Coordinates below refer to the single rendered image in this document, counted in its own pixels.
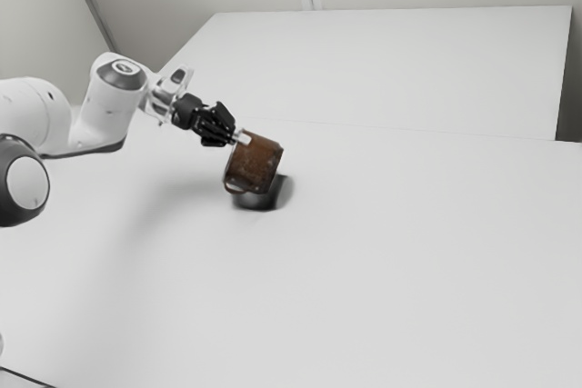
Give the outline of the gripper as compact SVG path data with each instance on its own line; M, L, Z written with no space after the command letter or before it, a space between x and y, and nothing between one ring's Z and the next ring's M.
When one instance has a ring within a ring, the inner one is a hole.
M236 119L221 102L209 106L195 95L184 93L173 105L172 124L182 130L192 130L202 146L224 147L240 143L250 145L252 138L236 128Z

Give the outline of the brown rusty mug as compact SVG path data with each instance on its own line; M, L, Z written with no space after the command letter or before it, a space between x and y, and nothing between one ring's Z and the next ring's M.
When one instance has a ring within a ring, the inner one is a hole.
M284 152L269 138L241 129L226 164L223 185L230 194L267 194Z

